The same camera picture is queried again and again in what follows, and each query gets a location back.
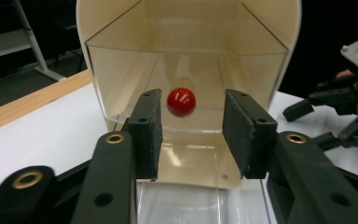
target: red ball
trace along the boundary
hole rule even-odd
[[[190,115],[196,108],[196,96],[186,88],[177,88],[168,95],[167,107],[176,117]]]

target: white table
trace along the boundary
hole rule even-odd
[[[334,109],[321,106],[314,113],[288,123],[282,112],[299,100],[276,93],[269,113],[279,121],[279,132],[295,131],[310,137],[327,132],[337,134],[355,118],[339,117]],[[0,128],[0,183],[14,171],[31,165],[50,166],[59,175],[89,160],[97,139],[105,132],[92,85],[73,91]],[[358,174],[358,148],[337,148],[326,154],[336,166]],[[270,221],[276,222],[273,214]]]

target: clear plastic bin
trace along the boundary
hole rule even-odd
[[[260,181],[241,179],[221,134],[225,89],[267,108],[289,52],[248,7],[144,0],[86,46],[103,114],[116,129],[142,92],[162,89],[158,181],[138,185],[140,223],[269,223]],[[166,107],[177,87],[197,98],[184,118]]]

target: screw hole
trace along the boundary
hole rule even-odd
[[[330,195],[331,201],[342,205],[342,206],[350,206],[351,202],[342,194],[333,193]]]
[[[287,134],[286,139],[289,140],[290,142],[297,143],[297,144],[304,144],[307,142],[307,138],[305,138],[304,136],[299,134],[293,134],[293,133]]]
[[[101,193],[95,197],[94,203],[97,206],[105,207],[113,201],[113,195],[111,193]]]
[[[14,180],[12,187],[14,189],[28,189],[37,184],[42,177],[43,174],[39,171],[25,172]]]
[[[109,144],[116,144],[122,142],[124,140],[124,136],[121,134],[111,134],[106,137],[105,141]]]

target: bolt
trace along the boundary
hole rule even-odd
[[[349,47],[344,45],[344,46],[342,46],[341,51],[346,52],[346,51],[348,51],[348,49],[349,49]]]
[[[340,133],[339,138],[347,138],[347,135],[345,133]]]

